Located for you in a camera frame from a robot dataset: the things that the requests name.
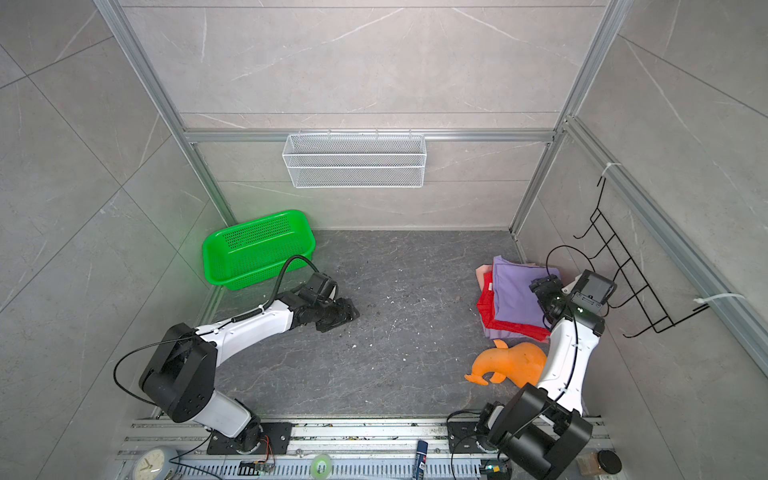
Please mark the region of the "purple t-shirt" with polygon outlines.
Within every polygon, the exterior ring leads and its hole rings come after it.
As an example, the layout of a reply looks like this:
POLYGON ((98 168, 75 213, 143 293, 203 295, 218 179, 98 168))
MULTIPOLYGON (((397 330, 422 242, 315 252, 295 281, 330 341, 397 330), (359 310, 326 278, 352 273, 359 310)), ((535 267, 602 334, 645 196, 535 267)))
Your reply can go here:
POLYGON ((546 268, 513 263, 502 256, 493 259, 492 267, 494 319, 544 328, 543 312, 529 285, 548 276, 546 268))

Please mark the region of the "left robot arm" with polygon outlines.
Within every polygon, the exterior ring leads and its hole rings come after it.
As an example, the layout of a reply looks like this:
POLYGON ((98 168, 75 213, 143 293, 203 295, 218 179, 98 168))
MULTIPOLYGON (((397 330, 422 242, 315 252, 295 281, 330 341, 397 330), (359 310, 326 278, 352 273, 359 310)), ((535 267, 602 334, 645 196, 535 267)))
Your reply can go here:
POLYGON ((272 336, 306 324, 327 332, 359 317, 345 298, 308 302, 280 295, 269 307, 242 320, 225 320, 192 328, 179 323, 158 343, 139 388, 174 422, 194 421, 227 438, 257 441, 260 420, 239 401, 215 388, 219 367, 272 336))

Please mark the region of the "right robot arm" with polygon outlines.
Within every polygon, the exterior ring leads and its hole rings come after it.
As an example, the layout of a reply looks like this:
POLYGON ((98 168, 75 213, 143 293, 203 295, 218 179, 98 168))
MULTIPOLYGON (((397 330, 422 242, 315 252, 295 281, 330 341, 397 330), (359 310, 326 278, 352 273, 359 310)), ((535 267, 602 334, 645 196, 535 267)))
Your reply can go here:
POLYGON ((537 384, 505 405, 488 404, 476 426, 480 441, 535 479, 556 479, 591 439, 582 417, 582 386, 605 331, 600 310, 616 284, 585 270, 566 287, 559 277, 536 279, 530 290, 551 322, 549 356, 537 384))

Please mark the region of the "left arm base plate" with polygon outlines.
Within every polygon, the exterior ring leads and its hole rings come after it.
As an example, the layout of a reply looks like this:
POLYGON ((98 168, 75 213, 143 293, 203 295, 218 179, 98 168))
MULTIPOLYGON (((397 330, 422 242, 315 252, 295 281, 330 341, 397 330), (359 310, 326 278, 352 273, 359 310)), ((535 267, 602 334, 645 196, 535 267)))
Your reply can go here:
POLYGON ((213 430, 206 447, 209 455, 266 455, 285 454, 290 442, 293 424, 290 422, 267 422, 257 426, 249 425, 235 437, 228 437, 213 430))

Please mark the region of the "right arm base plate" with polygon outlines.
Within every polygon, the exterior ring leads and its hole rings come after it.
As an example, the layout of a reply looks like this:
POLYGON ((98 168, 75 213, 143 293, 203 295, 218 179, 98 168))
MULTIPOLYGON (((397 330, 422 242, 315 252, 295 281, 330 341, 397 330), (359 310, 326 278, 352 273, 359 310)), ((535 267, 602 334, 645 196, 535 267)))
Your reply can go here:
POLYGON ((488 438, 488 430, 478 427, 476 422, 448 422, 447 437, 449 449, 454 454, 495 454, 497 448, 488 438))

